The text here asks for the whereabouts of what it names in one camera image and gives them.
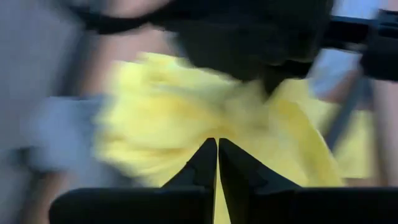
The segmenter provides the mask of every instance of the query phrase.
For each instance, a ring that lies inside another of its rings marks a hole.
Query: yellow fabric
[[[264,101],[257,82],[242,84],[165,55],[117,62],[113,72],[111,100],[98,116],[96,156],[148,185],[166,183],[210,137],[228,138],[301,186],[342,186],[342,177],[370,174],[367,147],[356,149],[364,146],[365,134],[356,132],[367,117],[340,144],[339,170],[316,128],[335,106],[311,99],[305,81],[287,81]],[[229,223],[219,178],[215,223]]]

